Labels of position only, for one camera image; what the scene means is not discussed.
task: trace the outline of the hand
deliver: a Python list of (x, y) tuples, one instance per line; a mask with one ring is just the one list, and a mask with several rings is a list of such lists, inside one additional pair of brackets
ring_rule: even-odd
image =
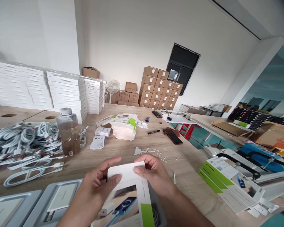
[(135, 162), (145, 162), (145, 168), (141, 166), (134, 167), (134, 172), (140, 177), (149, 181), (152, 188), (159, 196), (171, 197), (178, 190), (170, 179), (160, 158), (151, 154), (143, 154)]
[(72, 203), (57, 226), (90, 226), (99, 214), (105, 200), (122, 178), (118, 174), (103, 185), (100, 182), (107, 178), (108, 167), (119, 161), (121, 161), (121, 157), (108, 159), (85, 175)]

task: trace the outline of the dark window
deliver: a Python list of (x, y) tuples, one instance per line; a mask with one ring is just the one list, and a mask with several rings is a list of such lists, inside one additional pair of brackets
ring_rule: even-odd
[(169, 72), (168, 80), (183, 84), (180, 92), (181, 96), (186, 89), (199, 58), (200, 54), (174, 44), (166, 71)]

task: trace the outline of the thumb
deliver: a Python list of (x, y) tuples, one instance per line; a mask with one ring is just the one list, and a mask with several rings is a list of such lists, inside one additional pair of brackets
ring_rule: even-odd
[(151, 178), (153, 176), (153, 172), (151, 170), (148, 170), (142, 166), (136, 166), (133, 170), (138, 176), (143, 177), (148, 181), (151, 181)]
[(117, 184), (121, 181), (122, 175), (117, 174), (110, 178), (105, 184), (101, 186), (101, 194), (107, 198), (111, 191), (117, 186)]

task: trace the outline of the plastic water bottle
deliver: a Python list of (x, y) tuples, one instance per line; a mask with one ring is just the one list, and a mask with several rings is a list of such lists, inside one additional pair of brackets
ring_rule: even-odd
[(71, 108), (61, 108), (57, 116), (63, 153), (73, 156), (80, 152), (78, 118)]

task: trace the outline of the brown cardboard box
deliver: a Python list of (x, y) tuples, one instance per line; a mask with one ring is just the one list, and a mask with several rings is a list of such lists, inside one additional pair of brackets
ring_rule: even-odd
[(155, 85), (156, 84), (156, 80), (157, 80), (156, 77), (151, 77), (151, 76), (146, 76), (146, 75), (142, 76), (142, 83), (144, 83), (144, 84)]
[(170, 96), (162, 95), (160, 101), (169, 102)]
[(151, 102), (150, 99), (142, 99), (141, 97), (139, 97), (139, 105), (142, 105), (142, 106), (149, 106), (149, 103)]
[(174, 106), (175, 106), (175, 104), (174, 103), (167, 103), (167, 107), (166, 107), (166, 109), (168, 109), (168, 110), (173, 110), (174, 109)]
[(153, 92), (154, 92), (155, 94), (160, 94), (160, 95), (162, 95), (163, 90), (164, 90), (164, 88), (163, 88), (163, 87), (155, 86), (155, 88), (154, 88), (154, 91), (153, 91)]
[(179, 95), (180, 95), (180, 92), (179, 92), (179, 91), (176, 91), (176, 90), (173, 90), (173, 91), (171, 92), (171, 94), (170, 94), (171, 97), (176, 97), (176, 98), (178, 98)]
[(250, 138), (268, 148), (284, 149), (284, 125), (266, 121)]
[(226, 118), (222, 118), (216, 121), (212, 121), (212, 125), (223, 129), (235, 136), (247, 136), (251, 133), (250, 129), (244, 128), (242, 126), (235, 125), (234, 123), (227, 121)]
[(136, 93), (137, 87), (138, 87), (137, 84), (127, 81), (126, 84), (125, 84), (125, 91), (131, 92), (131, 93)]
[(147, 66), (144, 68), (143, 75), (157, 77), (159, 73), (159, 69)]
[(176, 103), (177, 100), (178, 100), (178, 98), (176, 98), (176, 97), (170, 97), (169, 102), (170, 103)]
[(151, 96), (152, 96), (151, 92), (142, 91), (142, 90), (140, 90), (139, 94), (141, 98), (145, 98), (145, 99), (151, 99)]
[(151, 100), (158, 100), (158, 101), (160, 101), (161, 96), (162, 95), (160, 95), (160, 94), (153, 93), (152, 97), (151, 97)]
[(160, 101), (158, 101), (158, 100), (151, 100), (151, 102), (149, 104), (149, 108), (158, 108), (159, 102)]
[(174, 89), (175, 82), (167, 80), (165, 83), (166, 88)]
[(175, 83), (173, 90), (181, 91), (183, 88), (183, 84)]
[(100, 72), (96, 70), (94, 67), (84, 67), (83, 68), (83, 76), (100, 78)]
[(129, 101), (129, 92), (120, 90), (119, 101), (128, 102)]
[(173, 90), (171, 90), (169, 88), (163, 89), (163, 95), (171, 96), (172, 93), (173, 93)]
[(129, 101), (133, 103), (138, 103), (139, 100), (139, 94), (138, 93), (129, 93)]
[(163, 101), (160, 101), (159, 102), (159, 105), (158, 105), (158, 109), (161, 109), (161, 108), (166, 108), (167, 107), (167, 102), (163, 102)]
[(169, 72), (161, 70), (161, 69), (159, 70), (158, 78), (167, 80), (168, 76), (169, 76)]
[(158, 86), (158, 87), (165, 87), (166, 86), (166, 81), (167, 80), (164, 80), (164, 79), (157, 79), (155, 85)]
[(147, 91), (147, 92), (152, 93), (152, 92), (154, 91), (154, 88), (155, 88), (154, 85), (149, 85), (149, 84), (141, 83), (141, 88), (140, 88), (140, 90), (142, 90), (142, 91)]

